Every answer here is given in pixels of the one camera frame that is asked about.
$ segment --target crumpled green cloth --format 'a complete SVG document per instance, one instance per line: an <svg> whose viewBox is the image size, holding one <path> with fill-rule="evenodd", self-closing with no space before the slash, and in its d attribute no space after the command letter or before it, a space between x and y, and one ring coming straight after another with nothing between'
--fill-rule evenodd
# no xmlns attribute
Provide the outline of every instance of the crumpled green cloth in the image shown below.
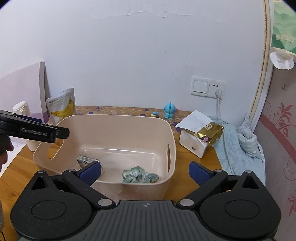
<svg viewBox="0 0 296 241"><path fill-rule="evenodd" d="M122 177L122 183L154 183L159 179L158 175L145 172L141 167L133 167L130 170L124 170Z"/></svg>

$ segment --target black circular disc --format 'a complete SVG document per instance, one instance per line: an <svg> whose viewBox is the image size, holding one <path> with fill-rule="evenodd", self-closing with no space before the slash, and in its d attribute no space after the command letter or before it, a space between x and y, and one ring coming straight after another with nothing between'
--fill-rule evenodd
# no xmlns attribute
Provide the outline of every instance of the black circular disc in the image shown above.
<svg viewBox="0 0 296 241"><path fill-rule="evenodd" d="M83 197L47 189L32 190L15 203L10 219L20 236L59 240L79 232L91 219L91 206Z"/></svg>
<svg viewBox="0 0 296 241"><path fill-rule="evenodd" d="M279 224L281 212L270 196L256 190L219 193L200 207L205 225L220 236L233 240L260 240L271 237Z"/></svg>

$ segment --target banana snack bag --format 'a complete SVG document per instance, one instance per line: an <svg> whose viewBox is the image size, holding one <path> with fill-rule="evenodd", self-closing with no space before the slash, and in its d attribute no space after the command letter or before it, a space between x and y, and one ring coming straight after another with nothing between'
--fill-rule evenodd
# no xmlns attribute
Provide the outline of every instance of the banana snack bag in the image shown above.
<svg viewBox="0 0 296 241"><path fill-rule="evenodd" d="M70 115L76 114L74 89L70 88L46 100L46 104L54 125Z"/></svg>

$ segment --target wall socket panel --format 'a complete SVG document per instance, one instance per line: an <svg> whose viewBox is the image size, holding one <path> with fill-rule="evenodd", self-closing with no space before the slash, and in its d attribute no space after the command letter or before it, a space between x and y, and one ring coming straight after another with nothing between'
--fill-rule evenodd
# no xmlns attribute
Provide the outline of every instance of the wall socket panel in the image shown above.
<svg viewBox="0 0 296 241"><path fill-rule="evenodd" d="M192 77L191 83L191 95L198 95L204 97L216 97L216 90L220 89L222 91L222 96L220 99L223 98L224 89L225 89L225 82L219 80L211 80L207 78L201 77Z"/></svg>

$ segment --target blue dinosaur toy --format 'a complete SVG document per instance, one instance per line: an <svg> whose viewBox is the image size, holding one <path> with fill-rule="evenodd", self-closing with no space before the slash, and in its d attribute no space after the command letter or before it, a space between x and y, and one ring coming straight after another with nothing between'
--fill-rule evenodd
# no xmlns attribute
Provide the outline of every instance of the blue dinosaur toy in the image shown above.
<svg viewBox="0 0 296 241"><path fill-rule="evenodd" d="M164 107L164 117L165 119L173 119L175 112L178 112L178 109L172 104L172 102L168 103Z"/></svg>

